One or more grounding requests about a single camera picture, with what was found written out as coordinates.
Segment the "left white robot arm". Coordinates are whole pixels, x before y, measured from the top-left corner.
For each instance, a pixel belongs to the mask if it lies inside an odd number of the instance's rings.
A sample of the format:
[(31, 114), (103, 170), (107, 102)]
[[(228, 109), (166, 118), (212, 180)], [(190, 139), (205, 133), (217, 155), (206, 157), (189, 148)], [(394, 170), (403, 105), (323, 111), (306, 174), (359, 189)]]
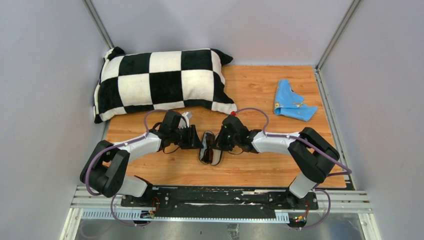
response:
[(190, 124), (192, 116), (190, 111), (167, 110), (161, 122), (140, 136), (115, 143), (99, 141), (80, 173), (80, 181), (93, 196), (131, 196), (140, 206), (149, 206), (153, 201), (152, 183), (127, 175), (128, 165), (172, 145), (181, 150), (202, 149), (196, 127)]

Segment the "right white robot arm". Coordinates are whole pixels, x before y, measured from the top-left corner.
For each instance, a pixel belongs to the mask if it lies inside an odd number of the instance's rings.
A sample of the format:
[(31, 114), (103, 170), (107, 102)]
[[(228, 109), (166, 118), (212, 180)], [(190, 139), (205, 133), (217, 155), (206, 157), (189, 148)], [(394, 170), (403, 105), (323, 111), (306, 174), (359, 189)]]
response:
[(293, 133), (249, 130), (234, 115), (222, 121), (211, 147), (222, 152), (239, 147), (245, 153), (276, 153), (292, 157), (300, 169), (285, 195), (286, 204), (292, 209), (305, 203), (309, 191), (325, 181), (340, 159), (339, 152), (311, 127)]

